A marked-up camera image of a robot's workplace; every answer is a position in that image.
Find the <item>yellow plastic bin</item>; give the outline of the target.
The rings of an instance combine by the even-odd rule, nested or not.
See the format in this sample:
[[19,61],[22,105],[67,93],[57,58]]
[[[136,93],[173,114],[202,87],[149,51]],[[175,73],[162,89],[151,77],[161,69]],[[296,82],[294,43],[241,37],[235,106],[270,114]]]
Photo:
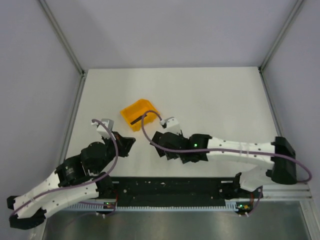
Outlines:
[[125,122],[128,124],[130,129],[133,132],[137,132],[142,127],[142,122],[138,122],[135,125],[130,125],[134,119],[138,118],[141,115],[144,115],[147,111],[154,111],[159,113],[158,110],[152,105],[152,103],[147,99],[139,99],[135,103],[131,104],[130,106],[122,109],[120,111],[121,116],[124,118]]

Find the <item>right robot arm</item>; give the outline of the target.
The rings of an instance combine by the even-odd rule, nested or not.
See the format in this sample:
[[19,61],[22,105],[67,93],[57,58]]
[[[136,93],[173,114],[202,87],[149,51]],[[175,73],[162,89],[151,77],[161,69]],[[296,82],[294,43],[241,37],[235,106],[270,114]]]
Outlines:
[[297,184],[296,152],[284,137],[267,143],[227,141],[208,134],[196,133],[189,138],[182,133],[156,132],[153,145],[160,157],[180,159],[182,163],[220,161],[250,164],[251,170],[239,172],[233,181],[233,192],[245,198],[257,188],[276,183]]

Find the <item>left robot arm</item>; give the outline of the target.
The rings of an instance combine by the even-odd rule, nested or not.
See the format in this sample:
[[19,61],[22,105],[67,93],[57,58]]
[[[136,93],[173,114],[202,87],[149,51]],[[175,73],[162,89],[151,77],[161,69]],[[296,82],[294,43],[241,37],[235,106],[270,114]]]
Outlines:
[[42,183],[19,196],[9,196],[7,207],[11,228],[29,230],[41,225],[55,213],[90,199],[115,195],[105,167],[119,157],[128,157],[134,137],[112,132],[112,138],[90,143],[78,155],[64,160]]

